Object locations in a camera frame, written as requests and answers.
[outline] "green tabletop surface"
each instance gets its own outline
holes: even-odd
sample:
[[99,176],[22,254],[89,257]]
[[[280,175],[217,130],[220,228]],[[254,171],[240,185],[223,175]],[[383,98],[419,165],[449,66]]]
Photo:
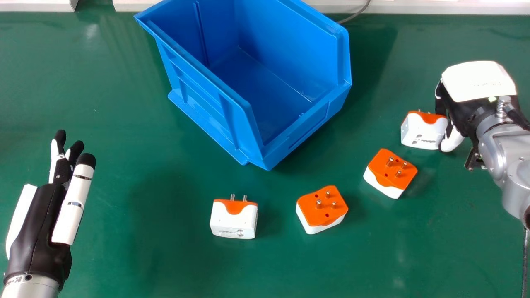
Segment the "green tabletop surface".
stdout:
[[[47,182],[57,129],[98,160],[60,298],[520,296],[523,228],[488,173],[463,167],[471,143],[409,148],[399,127],[409,110],[434,111],[441,73],[470,60],[504,65],[530,115],[530,17],[352,20],[344,107],[267,172],[239,165],[167,99],[133,15],[102,1],[0,14],[1,244],[22,186]],[[363,180],[382,147],[420,173],[399,200]],[[349,212],[307,235],[296,200],[326,185]],[[256,239],[212,235],[212,201],[230,193],[259,204]]]

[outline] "robotic hand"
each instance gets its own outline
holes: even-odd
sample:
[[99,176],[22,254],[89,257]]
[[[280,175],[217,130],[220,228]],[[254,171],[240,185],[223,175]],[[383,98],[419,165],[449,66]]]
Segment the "robotic hand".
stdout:
[[25,185],[6,239],[9,260],[2,298],[57,297],[72,267],[74,242],[95,169],[77,141],[65,153],[66,133],[51,141],[49,183]]
[[465,166],[481,167],[502,189],[505,210],[530,228],[530,123],[519,107],[514,81],[491,61],[449,67],[436,87],[436,114],[448,113],[439,149],[466,138],[473,147]]

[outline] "storage bin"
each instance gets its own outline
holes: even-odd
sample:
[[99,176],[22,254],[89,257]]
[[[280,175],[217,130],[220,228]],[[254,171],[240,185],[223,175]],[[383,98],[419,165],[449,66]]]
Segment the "storage bin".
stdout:
[[135,18],[169,99],[240,164],[272,169],[351,88],[348,32],[299,0],[165,0]]

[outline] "metal prong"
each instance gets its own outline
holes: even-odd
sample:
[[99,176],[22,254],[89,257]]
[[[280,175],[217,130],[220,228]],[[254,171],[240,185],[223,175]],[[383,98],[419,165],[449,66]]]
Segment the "metal prong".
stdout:
[[390,156],[388,158],[388,161],[386,162],[386,166],[390,166],[392,164],[392,162],[394,161],[394,157]]

